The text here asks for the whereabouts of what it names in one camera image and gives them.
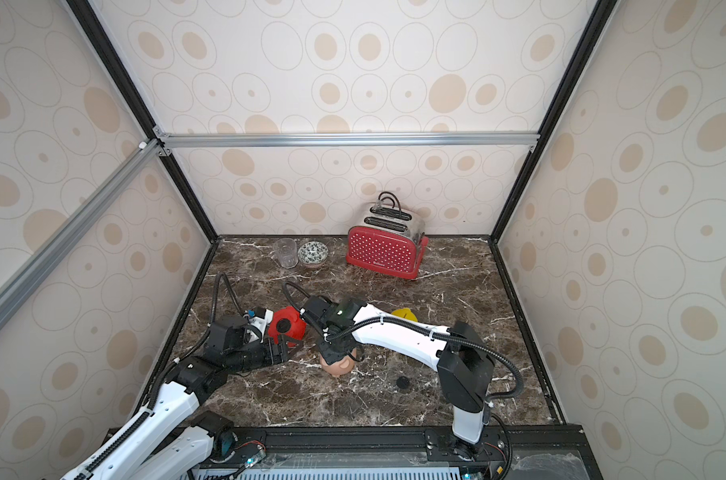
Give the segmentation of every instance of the patterned wallpaper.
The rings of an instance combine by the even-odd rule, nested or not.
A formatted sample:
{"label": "patterned wallpaper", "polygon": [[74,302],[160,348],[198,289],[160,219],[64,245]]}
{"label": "patterned wallpaper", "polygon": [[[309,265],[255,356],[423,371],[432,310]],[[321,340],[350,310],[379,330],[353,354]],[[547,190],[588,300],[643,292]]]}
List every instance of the patterned wallpaper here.
{"label": "patterned wallpaper", "polygon": [[175,151],[219,234],[347,235],[383,190],[428,234],[487,234],[528,147]]}
{"label": "patterned wallpaper", "polygon": [[158,160],[0,331],[0,480],[53,480],[134,407],[208,242]]}
{"label": "patterned wallpaper", "polygon": [[70,16],[0,0],[0,286],[143,135]]}
{"label": "patterned wallpaper", "polygon": [[630,0],[502,254],[607,480],[726,478],[726,0]]}
{"label": "patterned wallpaper", "polygon": [[92,0],[174,133],[536,130],[594,0]]}

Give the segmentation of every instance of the toaster slot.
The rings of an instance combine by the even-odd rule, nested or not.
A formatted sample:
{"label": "toaster slot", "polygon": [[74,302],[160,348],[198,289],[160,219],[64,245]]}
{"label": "toaster slot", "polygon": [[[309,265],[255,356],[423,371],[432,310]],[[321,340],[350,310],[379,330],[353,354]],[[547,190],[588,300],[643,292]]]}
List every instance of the toaster slot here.
{"label": "toaster slot", "polygon": [[389,216],[390,218],[397,218],[399,220],[408,221],[411,218],[413,218],[410,214],[407,214],[406,212],[402,212],[400,210],[396,210],[395,208],[390,208],[388,206],[380,206],[379,208],[372,206],[369,211],[372,214]]}
{"label": "toaster slot", "polygon": [[382,218],[376,218],[375,216],[367,216],[363,222],[369,225],[379,226],[380,228],[386,228],[387,230],[392,230],[394,232],[405,232],[408,230],[406,225],[390,222],[389,220],[384,220]]}

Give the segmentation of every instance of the clear drinking glass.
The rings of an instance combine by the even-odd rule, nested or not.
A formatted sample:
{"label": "clear drinking glass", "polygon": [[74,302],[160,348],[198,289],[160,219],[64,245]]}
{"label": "clear drinking glass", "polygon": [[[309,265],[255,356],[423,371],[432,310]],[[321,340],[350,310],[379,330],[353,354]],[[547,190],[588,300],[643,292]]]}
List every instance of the clear drinking glass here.
{"label": "clear drinking glass", "polygon": [[296,240],[281,238],[275,242],[273,249],[278,263],[283,268],[293,268],[299,263],[299,256],[296,254]]}

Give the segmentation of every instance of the patterned ceramic bowl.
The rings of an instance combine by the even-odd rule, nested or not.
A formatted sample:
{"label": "patterned ceramic bowl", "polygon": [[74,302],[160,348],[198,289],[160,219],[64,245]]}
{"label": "patterned ceramic bowl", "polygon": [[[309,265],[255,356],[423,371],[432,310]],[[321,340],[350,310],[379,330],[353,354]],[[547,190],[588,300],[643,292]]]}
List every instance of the patterned ceramic bowl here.
{"label": "patterned ceramic bowl", "polygon": [[299,247],[299,261],[304,266],[316,268],[329,258],[329,248],[321,242],[307,242]]}

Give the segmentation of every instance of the yellow object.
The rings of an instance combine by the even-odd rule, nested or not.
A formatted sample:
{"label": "yellow object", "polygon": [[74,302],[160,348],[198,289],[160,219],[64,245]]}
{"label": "yellow object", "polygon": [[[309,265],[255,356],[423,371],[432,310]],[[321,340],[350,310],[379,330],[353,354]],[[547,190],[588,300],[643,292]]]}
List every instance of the yellow object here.
{"label": "yellow object", "polygon": [[414,315],[414,312],[411,312],[410,308],[399,308],[392,314],[399,316],[400,318],[405,318],[406,320],[419,323],[419,320],[416,320],[416,315]]}

